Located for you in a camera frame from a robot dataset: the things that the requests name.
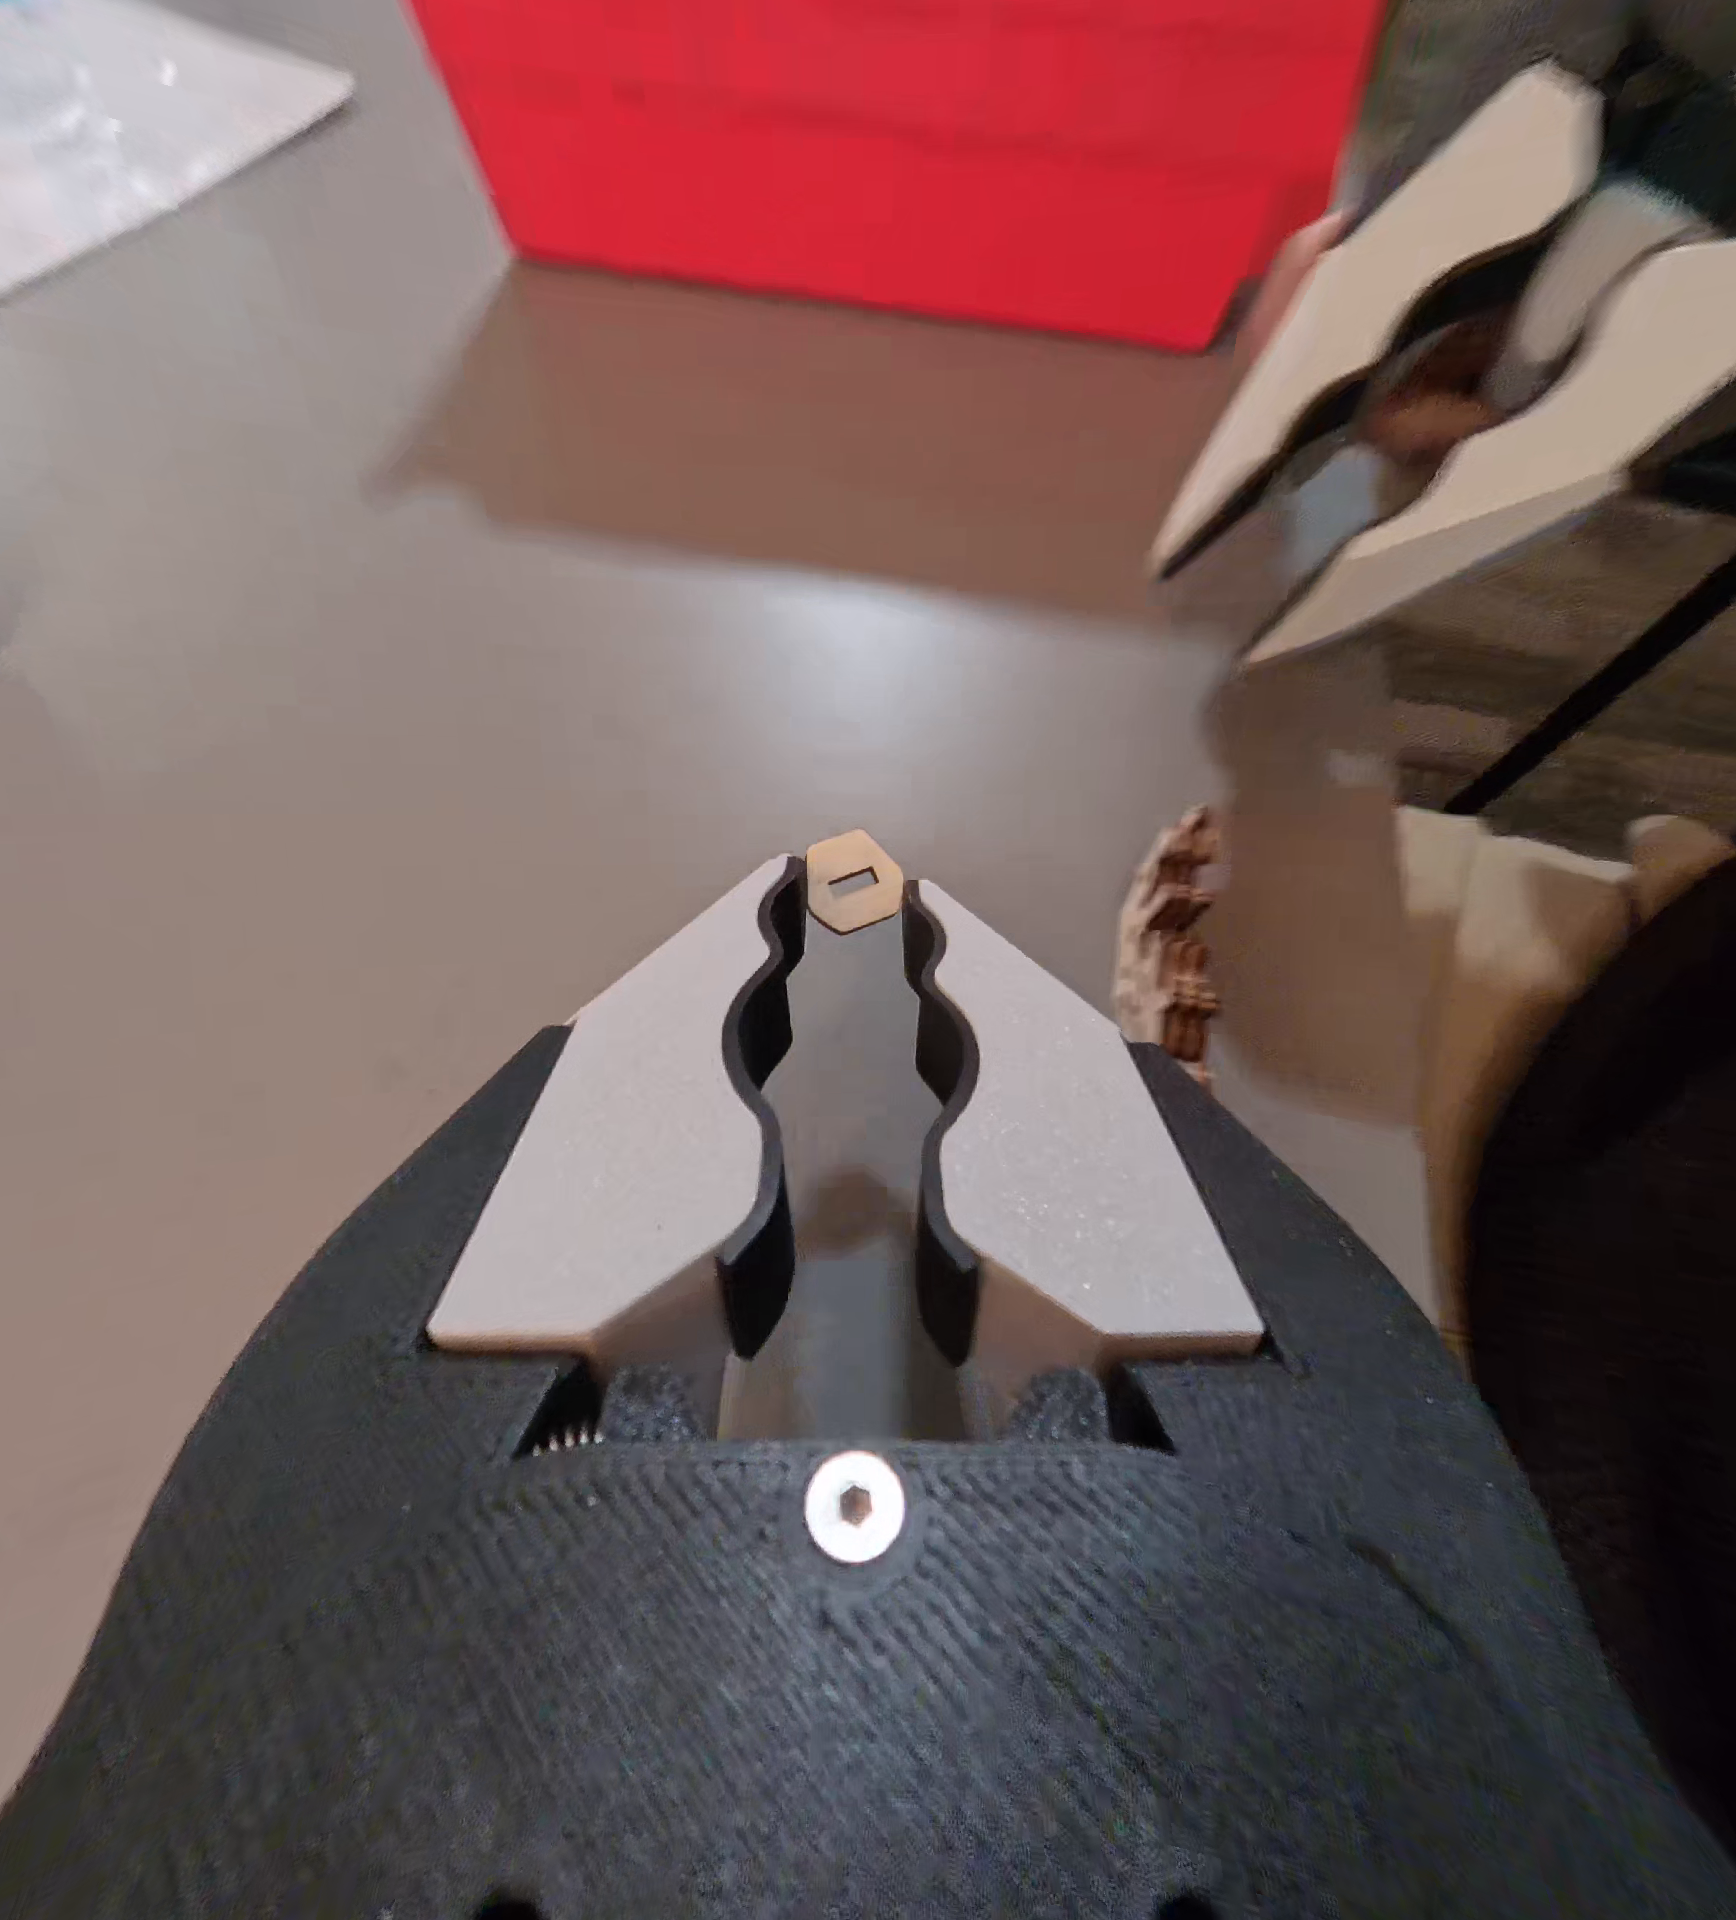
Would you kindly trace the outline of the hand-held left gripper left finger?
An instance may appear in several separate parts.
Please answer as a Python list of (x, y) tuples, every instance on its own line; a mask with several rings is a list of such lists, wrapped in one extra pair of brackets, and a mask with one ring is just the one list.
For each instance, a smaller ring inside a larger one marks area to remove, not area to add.
[(765, 860), (552, 1036), (560, 1048), (425, 1321), (446, 1353), (723, 1367), (796, 1250), (763, 1086), (791, 1045), (807, 866)]

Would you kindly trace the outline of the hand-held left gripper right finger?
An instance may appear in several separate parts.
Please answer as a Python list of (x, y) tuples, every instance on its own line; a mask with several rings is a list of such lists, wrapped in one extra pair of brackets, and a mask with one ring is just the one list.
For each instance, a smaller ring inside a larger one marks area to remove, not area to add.
[(929, 880), (901, 902), (922, 1326), (953, 1370), (1242, 1356), (1266, 1326), (1119, 1027)]

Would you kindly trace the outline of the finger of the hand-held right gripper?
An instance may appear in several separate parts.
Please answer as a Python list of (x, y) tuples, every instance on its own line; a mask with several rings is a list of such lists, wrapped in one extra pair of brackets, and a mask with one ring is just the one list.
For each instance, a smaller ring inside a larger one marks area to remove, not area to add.
[(1601, 131), (1601, 93), (1542, 60), (1321, 250), (1200, 446), (1150, 575), (1173, 577), (1245, 516), (1315, 408), (1365, 381), (1432, 297), (1552, 228), (1596, 179)]
[(1552, 389), (1458, 444), (1423, 490), (1346, 541), (1251, 639), (1295, 659), (1623, 492), (1631, 469), (1736, 383), (1736, 239), (1646, 254)]

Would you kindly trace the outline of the small brown wooden puzzle piece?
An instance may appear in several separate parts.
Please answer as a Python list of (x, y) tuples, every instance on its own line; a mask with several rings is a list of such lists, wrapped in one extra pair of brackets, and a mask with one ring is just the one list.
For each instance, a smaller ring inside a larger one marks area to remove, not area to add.
[(1468, 438), (1503, 420), (1487, 395), (1506, 322), (1475, 316), (1423, 342), (1364, 420), (1361, 438), (1401, 469), (1435, 469)]

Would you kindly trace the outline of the brown wooden puzzle assembly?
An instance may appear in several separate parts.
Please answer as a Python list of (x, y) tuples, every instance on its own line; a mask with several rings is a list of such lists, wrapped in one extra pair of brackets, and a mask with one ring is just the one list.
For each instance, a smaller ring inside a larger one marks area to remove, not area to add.
[(1222, 822), (1183, 810), (1151, 840), (1119, 904), (1112, 1017), (1129, 1045), (1157, 1047), (1204, 1091), (1222, 1000), (1204, 920), (1222, 871)]

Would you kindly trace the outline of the hexagonal wooden puzzle piece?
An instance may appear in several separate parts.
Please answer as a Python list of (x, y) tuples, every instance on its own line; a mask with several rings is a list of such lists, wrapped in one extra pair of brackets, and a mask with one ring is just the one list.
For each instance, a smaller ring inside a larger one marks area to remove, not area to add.
[(904, 871), (863, 829), (809, 844), (804, 871), (806, 911), (835, 937), (891, 920), (904, 908)]

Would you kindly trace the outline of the grey desk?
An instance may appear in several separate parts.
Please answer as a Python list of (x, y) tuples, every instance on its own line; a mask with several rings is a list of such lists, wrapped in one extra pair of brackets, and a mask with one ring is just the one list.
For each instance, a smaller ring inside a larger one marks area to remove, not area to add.
[(1145, 591), (1227, 357), (519, 264), (402, 4), (180, 13), (355, 87), (0, 304), (0, 1806), (280, 1292), (772, 852), (1104, 1005), (1232, 790), (1215, 1092), (1432, 1289), (1379, 680)]

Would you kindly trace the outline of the red plastic bin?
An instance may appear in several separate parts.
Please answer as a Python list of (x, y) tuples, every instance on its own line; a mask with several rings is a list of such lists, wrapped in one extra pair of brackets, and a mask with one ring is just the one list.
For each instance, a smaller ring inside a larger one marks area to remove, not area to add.
[(1197, 354), (1381, 3), (413, 3), (528, 262)]

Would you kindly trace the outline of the person's black sweater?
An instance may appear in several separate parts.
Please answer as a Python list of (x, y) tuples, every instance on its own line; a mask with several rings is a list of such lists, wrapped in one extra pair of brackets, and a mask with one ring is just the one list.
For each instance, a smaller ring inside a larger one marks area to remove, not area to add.
[(1465, 1220), (1478, 1390), (1736, 1861), (1736, 857), (1552, 1029)]

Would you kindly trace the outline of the crinkled plastic sheet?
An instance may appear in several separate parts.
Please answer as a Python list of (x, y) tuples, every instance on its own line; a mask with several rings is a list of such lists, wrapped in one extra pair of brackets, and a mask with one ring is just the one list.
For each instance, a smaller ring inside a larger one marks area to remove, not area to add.
[(0, 301), (342, 113), (349, 73), (135, 3), (0, 3)]

